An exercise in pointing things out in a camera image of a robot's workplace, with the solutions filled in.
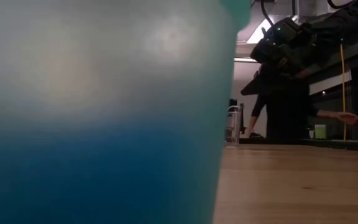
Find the wall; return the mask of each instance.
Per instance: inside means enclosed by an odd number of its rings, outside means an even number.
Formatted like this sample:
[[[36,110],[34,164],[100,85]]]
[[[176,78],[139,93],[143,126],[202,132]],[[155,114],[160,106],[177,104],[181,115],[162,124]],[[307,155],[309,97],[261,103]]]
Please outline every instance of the wall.
[[[258,63],[234,63],[234,79],[232,84],[231,98],[237,99],[238,103],[244,104],[244,126],[249,126],[249,118],[254,108],[257,95],[243,96],[240,91],[254,78],[254,73],[258,70]],[[264,108],[259,116],[259,120],[255,125],[255,132],[266,135],[266,109]]]

